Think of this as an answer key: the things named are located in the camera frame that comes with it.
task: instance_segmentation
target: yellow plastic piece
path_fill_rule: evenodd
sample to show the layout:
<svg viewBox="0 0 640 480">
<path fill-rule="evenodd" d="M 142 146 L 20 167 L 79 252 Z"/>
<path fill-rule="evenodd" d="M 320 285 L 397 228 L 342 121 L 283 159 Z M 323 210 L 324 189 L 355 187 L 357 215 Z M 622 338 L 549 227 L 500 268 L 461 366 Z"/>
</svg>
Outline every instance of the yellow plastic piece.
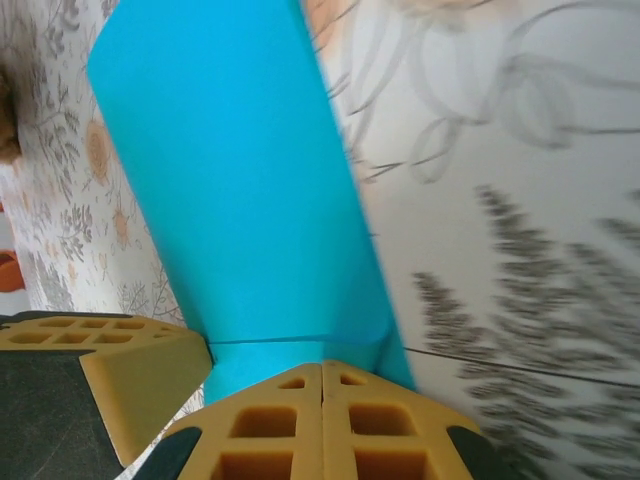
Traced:
<svg viewBox="0 0 640 480">
<path fill-rule="evenodd" d="M 322 369 L 307 364 L 174 423 L 202 436 L 180 480 L 322 480 Z"/>
<path fill-rule="evenodd" d="M 144 451 L 212 367 L 200 335 L 145 317 L 61 315 L 4 326 L 1 350 L 94 350 L 80 364 L 123 466 Z"/>
<path fill-rule="evenodd" d="M 325 479 L 472 480 L 446 431 L 470 419 L 340 362 L 322 376 Z"/>
</svg>

